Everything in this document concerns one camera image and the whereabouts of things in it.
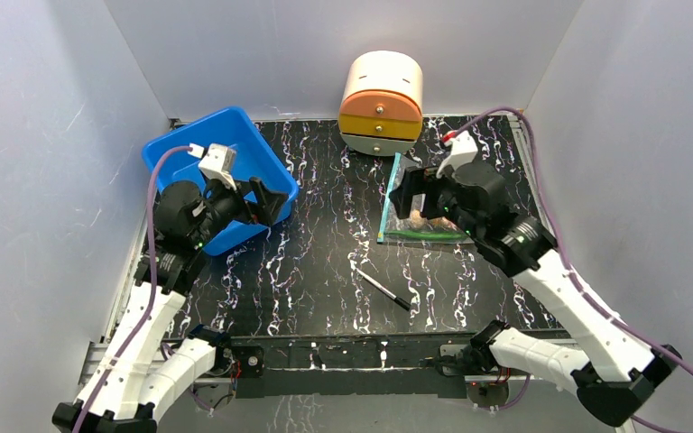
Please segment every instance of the clear plastic bag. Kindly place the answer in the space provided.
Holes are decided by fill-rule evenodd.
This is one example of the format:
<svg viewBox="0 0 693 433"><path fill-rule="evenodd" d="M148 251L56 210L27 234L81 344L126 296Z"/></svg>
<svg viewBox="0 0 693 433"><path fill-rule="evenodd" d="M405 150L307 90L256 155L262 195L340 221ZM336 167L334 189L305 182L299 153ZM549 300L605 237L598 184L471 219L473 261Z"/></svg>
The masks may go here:
<svg viewBox="0 0 693 433"><path fill-rule="evenodd" d="M389 180L386 182L386 194L383 200L383 213L379 227L379 244L396 243L432 243L432 244L468 244L473 241L453 223L445 218L428 220L420 216L423 207L423 195L413 198L411 216L399 219L394 206L389 200L389 193L394 191L402 182L405 169L419 167L416 161L406 158L399 153L394 155L394 165Z"/></svg>

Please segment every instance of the black marble tabletop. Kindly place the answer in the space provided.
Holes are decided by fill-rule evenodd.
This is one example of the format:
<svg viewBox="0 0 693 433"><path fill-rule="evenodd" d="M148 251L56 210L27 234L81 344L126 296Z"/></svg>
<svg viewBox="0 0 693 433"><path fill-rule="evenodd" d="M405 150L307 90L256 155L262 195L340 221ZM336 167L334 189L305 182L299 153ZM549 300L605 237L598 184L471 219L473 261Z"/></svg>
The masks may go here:
<svg viewBox="0 0 693 433"><path fill-rule="evenodd" d="M407 156L442 161L439 137L467 117L429 117ZM170 336L203 323L247 335L477 331L499 318L519 328L556 327L529 293L470 244L377 244L393 158L350 151L336 121L263 122L262 135L299 183L291 217L214 257L200 274ZM472 135L479 158L507 179L515 206L537 208L506 116ZM399 308L360 268L411 303Z"/></svg>

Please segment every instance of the robotic arm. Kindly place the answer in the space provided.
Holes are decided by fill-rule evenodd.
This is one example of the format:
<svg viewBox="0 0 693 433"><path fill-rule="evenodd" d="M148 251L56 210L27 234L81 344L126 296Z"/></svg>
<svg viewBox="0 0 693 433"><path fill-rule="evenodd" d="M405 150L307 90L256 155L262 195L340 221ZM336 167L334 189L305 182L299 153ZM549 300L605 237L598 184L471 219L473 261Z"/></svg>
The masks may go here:
<svg viewBox="0 0 693 433"><path fill-rule="evenodd" d="M468 132L449 138L446 145L451 153L438 167L404 172L401 185L389 195L397 216L407 218L412 198L424 194L423 217L445 217L469 235L477 251L532 293L582 350L526 336L495 320L461 353L442 361L466 374L496 367L535 374L574 392L605 424L623 425L676 365L618 329L583 299L560 260L556 239L537 218L513 210L505 179L486 162L475 160L476 143ZM587 295L618 317L584 281L581 284Z"/></svg>
<svg viewBox="0 0 693 433"><path fill-rule="evenodd" d="M153 211L158 269L152 312L140 324L152 293L153 261L146 245L125 313L102 362L75 402L61 403L54 411L52 423L62 432L155 432L163 413L196 379L229 370L229 336L198 326L163 366L149 372L163 335L206 264L203 245L233 221L271 226L288 195L270 191L258 178L234 180L229 174L235 160L232 149L219 144L190 147L189 153L200 158L206 187L200 191L191 181L176 181L163 190ZM250 192L255 203L245 200ZM123 345L125 350L116 356Z"/></svg>

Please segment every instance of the gray wall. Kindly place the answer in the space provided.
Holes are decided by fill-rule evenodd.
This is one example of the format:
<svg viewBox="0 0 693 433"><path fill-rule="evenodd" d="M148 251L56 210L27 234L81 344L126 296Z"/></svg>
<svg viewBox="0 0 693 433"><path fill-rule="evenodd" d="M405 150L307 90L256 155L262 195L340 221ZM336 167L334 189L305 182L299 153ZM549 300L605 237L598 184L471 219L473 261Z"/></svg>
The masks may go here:
<svg viewBox="0 0 693 433"><path fill-rule="evenodd" d="M423 111L527 106L582 0L106 0L169 117L334 118L349 65L402 51Z"/></svg>
<svg viewBox="0 0 693 433"><path fill-rule="evenodd" d="M166 126L102 3L0 1L0 433L51 431L72 400Z"/></svg>
<svg viewBox="0 0 693 433"><path fill-rule="evenodd" d="M527 114L575 265L693 363L693 4L586 0ZM693 431L693 381L642 415Z"/></svg>
<svg viewBox="0 0 693 433"><path fill-rule="evenodd" d="M522 385L515 383L512 392ZM292 395L233 401L208 418L183 395L159 433L612 433L568 392L533 382L519 405L491 416L465 400L434 395Z"/></svg>

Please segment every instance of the blue plastic bin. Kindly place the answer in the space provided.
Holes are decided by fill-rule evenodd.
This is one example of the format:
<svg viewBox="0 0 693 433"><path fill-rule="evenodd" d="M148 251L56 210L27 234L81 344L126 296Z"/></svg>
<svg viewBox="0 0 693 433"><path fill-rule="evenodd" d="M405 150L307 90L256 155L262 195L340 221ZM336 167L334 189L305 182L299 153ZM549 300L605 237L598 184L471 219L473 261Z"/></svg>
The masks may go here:
<svg viewBox="0 0 693 433"><path fill-rule="evenodd" d="M230 106L171 131L147 143L142 149L142 159L152 172L155 164L166 151L190 143L204 147L218 143L235 149L237 156L232 169L233 178L248 180L256 176L261 178L270 190L288 193L288 201L283 206L277 222L281 222L291 214L291 204L299 194L299 186L282 166L243 109ZM158 189L163 191L163 188L177 180L192 180L203 190L206 182L200 175L198 162L197 158L189 156L186 152L173 154L158 173ZM254 194L249 194L246 199L255 201ZM266 227L257 224L246 225L233 221L204 246L203 251L209 255L222 254L265 229Z"/></svg>

